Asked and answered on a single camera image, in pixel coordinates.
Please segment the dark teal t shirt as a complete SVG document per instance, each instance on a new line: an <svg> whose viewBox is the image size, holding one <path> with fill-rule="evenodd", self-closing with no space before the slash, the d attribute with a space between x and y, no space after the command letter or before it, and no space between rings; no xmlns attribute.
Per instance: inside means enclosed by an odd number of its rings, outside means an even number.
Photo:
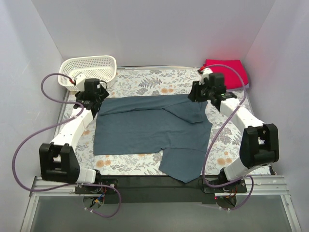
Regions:
<svg viewBox="0 0 309 232"><path fill-rule="evenodd" d="M185 94L108 98L96 119L94 155L163 152L159 170L188 183L202 172L212 124L206 102Z"/></svg>

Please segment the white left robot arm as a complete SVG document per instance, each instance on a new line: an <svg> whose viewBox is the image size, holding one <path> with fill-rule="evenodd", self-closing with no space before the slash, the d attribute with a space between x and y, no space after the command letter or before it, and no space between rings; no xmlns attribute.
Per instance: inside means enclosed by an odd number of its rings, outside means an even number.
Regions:
<svg viewBox="0 0 309 232"><path fill-rule="evenodd" d="M72 121L65 123L59 134L39 148L42 179L69 184L94 184L98 171L80 166L75 150L87 126L94 120L108 92L97 78L76 80L79 92L75 94Z"/></svg>

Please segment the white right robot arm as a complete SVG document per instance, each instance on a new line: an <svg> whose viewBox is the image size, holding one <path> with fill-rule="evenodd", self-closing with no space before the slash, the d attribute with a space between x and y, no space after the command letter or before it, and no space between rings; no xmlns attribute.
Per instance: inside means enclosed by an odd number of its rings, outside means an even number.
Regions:
<svg viewBox="0 0 309 232"><path fill-rule="evenodd" d="M193 102L210 101L242 133L239 157L219 172L216 182L205 180L205 184L210 188L229 186L255 169L277 162L278 128L257 119L242 106L243 100L239 100L234 93L227 92L222 73L204 69L200 71L200 75L201 79L193 82L188 99Z"/></svg>

